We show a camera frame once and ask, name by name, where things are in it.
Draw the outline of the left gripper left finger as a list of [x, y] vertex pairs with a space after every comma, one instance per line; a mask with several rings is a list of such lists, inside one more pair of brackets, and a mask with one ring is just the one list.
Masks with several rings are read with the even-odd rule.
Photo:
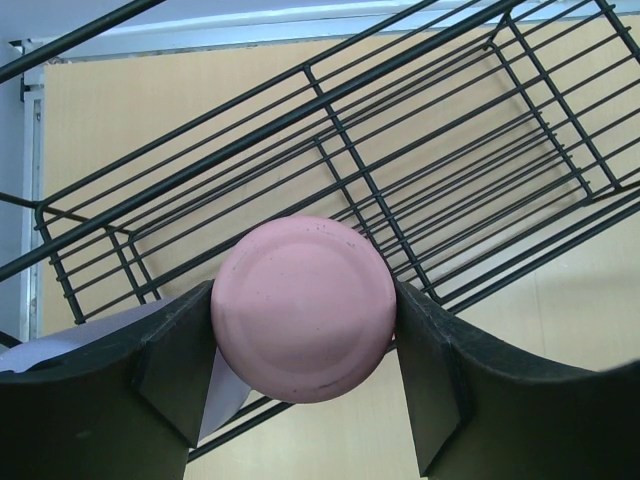
[[212, 284], [24, 372], [1, 374], [4, 479], [181, 479], [216, 342]]

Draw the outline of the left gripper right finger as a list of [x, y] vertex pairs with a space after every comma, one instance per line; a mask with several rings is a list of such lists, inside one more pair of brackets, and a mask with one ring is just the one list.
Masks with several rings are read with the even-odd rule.
[[396, 287], [397, 355], [428, 479], [635, 479], [639, 365], [591, 371], [515, 347]]

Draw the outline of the tall purple cup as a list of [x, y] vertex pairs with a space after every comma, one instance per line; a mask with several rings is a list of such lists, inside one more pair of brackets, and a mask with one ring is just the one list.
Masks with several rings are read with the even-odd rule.
[[[171, 303], [171, 297], [143, 304], [114, 315], [22, 343], [1, 354], [1, 370], [21, 373], [34, 365], [66, 354], [114, 333]], [[220, 352], [215, 355], [199, 438], [223, 426], [247, 400], [251, 387], [229, 367]]]

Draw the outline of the tall pink cup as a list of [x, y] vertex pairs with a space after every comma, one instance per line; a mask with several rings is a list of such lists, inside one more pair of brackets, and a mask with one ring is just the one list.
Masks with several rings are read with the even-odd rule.
[[218, 348], [253, 390], [289, 403], [335, 399], [380, 364], [396, 316], [394, 281], [364, 236], [290, 216], [245, 235], [214, 280]]

